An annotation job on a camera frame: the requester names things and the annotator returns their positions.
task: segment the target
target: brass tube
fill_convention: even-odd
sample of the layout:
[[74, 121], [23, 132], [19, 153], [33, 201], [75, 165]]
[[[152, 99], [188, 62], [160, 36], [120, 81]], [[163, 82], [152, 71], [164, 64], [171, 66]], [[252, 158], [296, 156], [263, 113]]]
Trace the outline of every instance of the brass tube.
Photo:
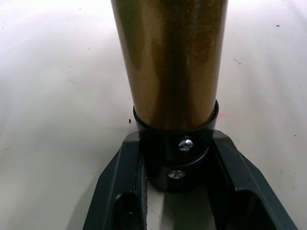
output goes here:
[[187, 131], [212, 117], [227, 0], [111, 0], [138, 117]]

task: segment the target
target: white surface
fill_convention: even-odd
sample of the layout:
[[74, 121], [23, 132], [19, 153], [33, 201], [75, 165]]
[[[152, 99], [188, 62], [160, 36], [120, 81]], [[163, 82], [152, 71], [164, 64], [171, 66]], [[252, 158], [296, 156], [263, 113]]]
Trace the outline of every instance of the white surface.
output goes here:
[[[2, 0], [0, 24], [0, 229], [81, 230], [99, 174], [135, 130], [110, 3]], [[230, 0], [217, 95], [217, 129], [262, 171], [300, 229], [306, 40], [305, 0]], [[207, 207], [190, 200], [197, 191], [148, 193], [148, 230], [185, 229], [185, 214], [164, 212]], [[203, 212], [187, 218], [212, 229]]]

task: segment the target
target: silver screw head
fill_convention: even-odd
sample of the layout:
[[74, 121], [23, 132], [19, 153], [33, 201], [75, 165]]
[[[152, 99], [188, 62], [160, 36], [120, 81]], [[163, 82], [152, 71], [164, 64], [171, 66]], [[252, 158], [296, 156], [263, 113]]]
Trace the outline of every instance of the silver screw head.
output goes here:
[[180, 151], [185, 151], [185, 152], [189, 151], [193, 146], [194, 146], [194, 144], [193, 144], [193, 142], [190, 139], [182, 140], [178, 144], [179, 150]]
[[172, 178], [172, 179], [181, 179], [185, 177], [186, 174], [183, 171], [174, 170], [174, 171], [170, 171], [167, 175], [169, 178]]

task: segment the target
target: black metal base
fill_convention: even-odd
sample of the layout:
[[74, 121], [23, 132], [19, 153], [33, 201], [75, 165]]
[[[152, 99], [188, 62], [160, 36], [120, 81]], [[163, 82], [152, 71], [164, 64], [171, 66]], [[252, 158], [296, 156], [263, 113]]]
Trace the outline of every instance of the black metal base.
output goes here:
[[148, 180], [156, 189], [180, 193], [197, 186], [203, 177], [202, 161], [212, 143], [218, 112], [216, 101], [213, 116], [206, 125], [187, 132], [164, 132], [147, 126], [133, 110], [140, 153], [145, 156]]
[[[83, 230], [146, 229], [144, 155], [138, 133], [128, 135], [99, 177]], [[198, 179], [206, 185], [217, 230], [297, 229], [261, 172], [220, 131], [214, 131]]]

